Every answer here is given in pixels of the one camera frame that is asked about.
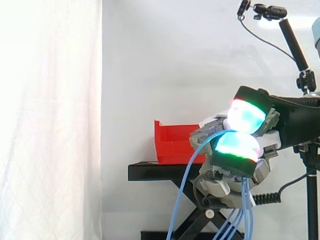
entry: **blue tube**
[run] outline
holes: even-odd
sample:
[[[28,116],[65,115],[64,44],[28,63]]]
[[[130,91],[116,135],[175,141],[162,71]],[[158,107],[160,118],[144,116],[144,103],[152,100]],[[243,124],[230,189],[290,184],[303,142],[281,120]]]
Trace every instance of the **blue tube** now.
[[[212,240],[217,240],[220,234],[223,232],[225,227],[227,226],[228,222],[230,221],[231,217],[235,214],[236,209],[233,209],[232,212],[229,214],[223,225],[220,227],[219,231],[215,234],[214,238]]]
[[[241,178],[241,198],[242,198],[242,208],[244,212],[244,240],[248,240],[249,234],[249,224],[248,224],[248,213],[247,213],[247,204],[246,204],[246,179]]]
[[[174,209],[173,209],[171,220],[170,220],[169,230],[168,230],[168,233],[166,235],[166,240],[171,240],[172,232],[174,230],[174,225],[175,225],[176,217],[177,217],[178,210],[179,210],[179,205],[180,205],[180,202],[181,202],[181,197],[183,195],[183,190],[185,188],[187,177],[188,177],[190,168],[191,168],[195,158],[197,157],[197,155],[199,154],[201,149],[207,143],[209,143],[212,139],[214,139],[214,138],[216,138],[216,137],[218,137],[218,136],[220,136],[222,134],[225,134],[227,132],[234,132],[234,130],[225,130],[225,131],[221,131],[221,132],[218,132],[216,134],[213,134],[213,135],[209,136],[203,143],[201,143],[200,146],[198,146],[198,148],[195,150],[195,152],[193,153],[192,157],[190,158],[190,161],[189,161],[188,165],[185,168],[184,175],[183,175],[183,178],[182,178],[182,181],[181,181],[181,186],[180,186],[180,189],[179,189],[179,193],[178,193],[178,196],[177,196],[175,204],[174,204]]]
[[[237,220],[237,222],[236,222],[236,224],[235,224],[235,226],[234,226],[234,229],[233,229],[232,232],[230,233],[230,236],[228,237],[227,240],[232,240],[232,238],[233,238],[233,236],[235,235],[235,233],[236,233],[236,231],[237,231],[237,229],[238,229],[238,227],[239,227],[242,219],[244,218],[244,211],[243,211],[242,209],[241,209],[240,211],[241,211],[241,215],[240,215],[239,219]]]
[[[249,215],[250,215],[250,230],[249,230],[249,238],[248,240],[252,239],[252,235],[254,233],[254,213],[253,213],[253,209],[252,209],[252,204],[251,204],[251,199],[250,199],[250,186],[249,186],[249,180],[247,179],[246,181],[246,187],[247,187],[247,200],[248,200],[248,204],[249,204]]]
[[[226,239],[227,235],[230,233],[231,229],[233,229],[232,227],[235,225],[235,221],[236,219],[239,219],[241,213],[240,210],[238,211],[238,214],[236,215],[235,219],[232,221],[232,223],[230,224],[230,226],[226,229],[226,231],[224,232],[224,234],[222,235],[222,237],[220,238],[222,239]]]

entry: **red bin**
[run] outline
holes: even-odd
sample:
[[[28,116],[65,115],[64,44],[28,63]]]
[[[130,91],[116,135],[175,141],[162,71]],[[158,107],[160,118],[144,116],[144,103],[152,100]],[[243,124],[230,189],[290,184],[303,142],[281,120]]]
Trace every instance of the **red bin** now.
[[[192,125],[162,125],[154,121],[154,143],[158,163],[161,165],[188,164],[194,148],[189,142],[190,134],[199,129],[198,124]],[[199,154],[195,164],[203,164],[204,154]]]

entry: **white backdrop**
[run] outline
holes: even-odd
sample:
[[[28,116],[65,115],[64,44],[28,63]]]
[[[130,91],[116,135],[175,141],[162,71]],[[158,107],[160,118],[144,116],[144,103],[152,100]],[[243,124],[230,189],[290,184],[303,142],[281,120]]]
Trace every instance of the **white backdrop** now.
[[[319,77],[312,22],[317,0],[265,0],[288,9],[309,66]],[[298,97],[299,75],[283,53],[247,33],[237,20],[240,0],[106,0],[103,5],[101,170],[103,235],[137,240],[141,230],[169,227],[177,189],[171,182],[128,182],[127,166],[155,161],[154,123],[198,123],[228,108],[240,85]],[[277,25],[245,24],[286,51]],[[305,169],[292,149],[255,193],[273,193]],[[256,207],[255,240],[307,237],[305,181],[286,189],[283,203]],[[193,204],[184,198],[180,223]]]
[[[99,240],[100,0],[0,1],[0,239]]]

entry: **black pole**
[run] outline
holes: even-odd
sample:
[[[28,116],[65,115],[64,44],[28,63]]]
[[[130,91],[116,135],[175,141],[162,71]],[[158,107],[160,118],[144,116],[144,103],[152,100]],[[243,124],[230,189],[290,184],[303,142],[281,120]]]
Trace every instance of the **black pole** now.
[[[318,156],[318,144],[309,143],[301,150],[300,157],[306,166],[307,173],[309,173],[306,178],[308,239],[319,240],[317,170],[314,166],[315,158]]]
[[[284,38],[286,40],[286,43],[289,46],[289,49],[292,53],[293,58],[295,59],[295,63],[299,69],[300,72],[307,70],[309,68],[307,61],[305,59],[305,56],[303,52],[301,51],[301,48],[299,46],[299,43],[296,39],[296,36],[294,34],[294,31],[292,30],[290,23],[288,19],[283,19],[279,22],[280,28],[282,30],[282,33],[284,35]]]
[[[306,179],[308,239],[319,240],[317,170],[309,167],[306,170],[310,173]]]

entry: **white curtain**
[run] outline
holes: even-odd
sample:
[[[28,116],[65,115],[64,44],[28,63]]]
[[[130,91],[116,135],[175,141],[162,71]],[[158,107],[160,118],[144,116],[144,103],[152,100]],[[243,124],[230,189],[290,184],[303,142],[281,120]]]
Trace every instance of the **white curtain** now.
[[[100,240],[102,0],[0,1],[0,239]]]

